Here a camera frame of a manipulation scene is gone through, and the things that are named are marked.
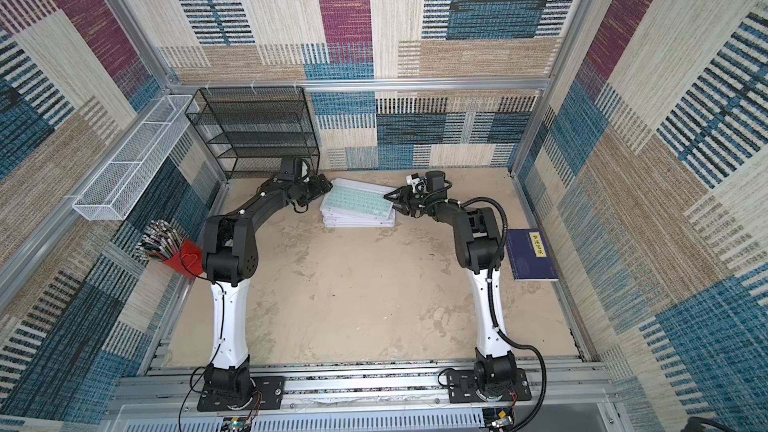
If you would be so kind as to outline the green key keyboard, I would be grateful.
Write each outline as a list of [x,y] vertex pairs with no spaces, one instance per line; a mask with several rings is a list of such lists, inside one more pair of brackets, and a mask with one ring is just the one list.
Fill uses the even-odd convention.
[[392,204],[383,198],[383,193],[334,185],[325,195],[320,210],[323,213],[387,217]]

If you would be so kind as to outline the white key keyboard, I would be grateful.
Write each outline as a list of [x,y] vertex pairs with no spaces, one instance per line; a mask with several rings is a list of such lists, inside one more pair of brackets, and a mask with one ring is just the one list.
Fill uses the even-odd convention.
[[320,206],[322,213],[377,219],[389,217],[393,204],[384,196],[393,188],[343,178],[334,179],[331,185]]

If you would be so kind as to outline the pink key keyboard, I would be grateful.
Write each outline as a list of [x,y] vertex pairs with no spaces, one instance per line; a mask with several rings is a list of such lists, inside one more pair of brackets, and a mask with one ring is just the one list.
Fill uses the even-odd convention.
[[391,210],[387,217],[371,217],[371,216],[354,216],[354,215],[344,215],[344,214],[334,214],[334,213],[323,213],[322,214],[323,219],[324,218],[338,218],[341,220],[395,220],[396,219],[396,212],[394,210]]
[[323,223],[331,228],[390,228],[395,226],[395,220],[341,220],[324,218]]

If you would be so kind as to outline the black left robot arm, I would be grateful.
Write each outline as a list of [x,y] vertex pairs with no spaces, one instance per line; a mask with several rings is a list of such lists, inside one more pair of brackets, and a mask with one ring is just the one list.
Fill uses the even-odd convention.
[[331,190],[331,182],[305,159],[284,158],[278,172],[245,203],[206,220],[201,264],[214,301],[214,334],[202,375],[205,399],[242,408],[256,390],[245,338],[246,301],[259,264],[256,231],[288,206],[296,213],[307,211],[311,202]]

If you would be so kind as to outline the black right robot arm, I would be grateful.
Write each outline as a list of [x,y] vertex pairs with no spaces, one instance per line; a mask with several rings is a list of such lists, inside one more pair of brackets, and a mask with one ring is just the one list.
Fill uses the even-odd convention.
[[451,188],[446,174],[433,170],[408,176],[404,186],[386,193],[384,199],[401,215],[427,216],[452,230],[456,259],[467,273],[475,308],[473,379],[478,398],[488,402],[503,400],[506,395],[516,395],[520,400],[532,398],[524,370],[514,354],[518,350],[533,353],[538,362],[541,385],[536,400],[542,402],[547,391],[543,355],[533,345],[512,340],[503,319],[500,282],[508,232],[505,210],[490,197],[453,199],[449,196]]

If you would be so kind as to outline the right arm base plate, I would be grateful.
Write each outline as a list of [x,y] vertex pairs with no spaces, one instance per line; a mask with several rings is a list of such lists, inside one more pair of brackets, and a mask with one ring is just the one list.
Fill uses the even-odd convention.
[[486,378],[470,369],[445,368],[438,373],[438,384],[448,391],[452,404],[480,402],[531,401],[533,399],[526,371],[518,368],[512,379]]

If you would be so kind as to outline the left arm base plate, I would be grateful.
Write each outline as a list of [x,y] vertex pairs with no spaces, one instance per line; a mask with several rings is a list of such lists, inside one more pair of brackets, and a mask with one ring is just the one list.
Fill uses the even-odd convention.
[[198,399],[198,412],[255,412],[278,410],[283,400],[284,376],[252,376],[244,394],[215,391],[206,385]]

